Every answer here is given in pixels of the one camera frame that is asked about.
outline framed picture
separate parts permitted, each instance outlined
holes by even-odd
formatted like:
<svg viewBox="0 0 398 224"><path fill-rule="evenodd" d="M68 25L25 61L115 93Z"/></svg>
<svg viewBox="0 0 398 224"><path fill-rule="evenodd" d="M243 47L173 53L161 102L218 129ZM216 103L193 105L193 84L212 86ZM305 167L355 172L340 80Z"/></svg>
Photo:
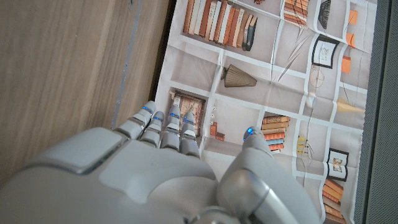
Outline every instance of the framed picture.
<svg viewBox="0 0 398 224"><path fill-rule="evenodd" d="M333 56L340 42L320 35L312 51L312 64L333 68Z"/></svg>
<svg viewBox="0 0 398 224"><path fill-rule="evenodd" d="M335 180L347 180L348 152L336 149L329 149L328 177Z"/></svg>

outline bookshelf wallpaper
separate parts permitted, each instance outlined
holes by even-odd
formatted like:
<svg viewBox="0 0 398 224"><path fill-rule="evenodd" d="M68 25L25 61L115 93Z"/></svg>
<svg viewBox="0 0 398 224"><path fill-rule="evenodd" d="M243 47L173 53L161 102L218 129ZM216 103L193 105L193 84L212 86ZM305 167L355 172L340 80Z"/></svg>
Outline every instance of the bookshelf wallpaper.
<svg viewBox="0 0 398 224"><path fill-rule="evenodd" d="M239 154L243 132L261 127L320 221L353 223L376 8L356 0L178 0L159 110L175 92L205 100L198 143L217 178Z"/></svg>

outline wooden wall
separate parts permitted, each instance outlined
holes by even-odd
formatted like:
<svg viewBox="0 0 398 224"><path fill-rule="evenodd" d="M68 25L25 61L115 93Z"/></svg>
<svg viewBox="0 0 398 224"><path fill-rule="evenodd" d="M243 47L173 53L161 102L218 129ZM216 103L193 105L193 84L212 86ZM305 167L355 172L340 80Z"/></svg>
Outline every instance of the wooden wall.
<svg viewBox="0 0 398 224"><path fill-rule="evenodd" d="M46 148L84 129L110 128L114 116L121 124L148 100L168 6L0 2L0 185Z"/></svg>

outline robotic hand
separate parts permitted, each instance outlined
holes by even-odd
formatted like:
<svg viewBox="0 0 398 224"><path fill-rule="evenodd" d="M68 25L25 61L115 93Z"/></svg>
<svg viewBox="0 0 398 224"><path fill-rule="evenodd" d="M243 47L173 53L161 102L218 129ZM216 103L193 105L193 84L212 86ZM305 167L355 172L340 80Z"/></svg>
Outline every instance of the robotic hand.
<svg viewBox="0 0 398 224"><path fill-rule="evenodd" d="M182 118L177 107L166 116L154 111L150 101L114 131L83 131L33 159L0 189L2 221L319 222L261 130L244 133L242 152L218 183L200 160L192 113Z"/></svg>

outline printed lampshade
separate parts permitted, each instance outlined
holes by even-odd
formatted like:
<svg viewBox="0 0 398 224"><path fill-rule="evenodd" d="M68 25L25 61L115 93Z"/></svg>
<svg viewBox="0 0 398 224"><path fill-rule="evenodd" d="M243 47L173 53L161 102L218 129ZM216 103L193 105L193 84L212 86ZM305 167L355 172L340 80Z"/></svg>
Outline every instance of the printed lampshade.
<svg viewBox="0 0 398 224"><path fill-rule="evenodd" d="M227 70L224 70L221 79L225 79L224 86L226 88L256 86L257 84L257 80L255 78L238 69L234 65L230 65Z"/></svg>

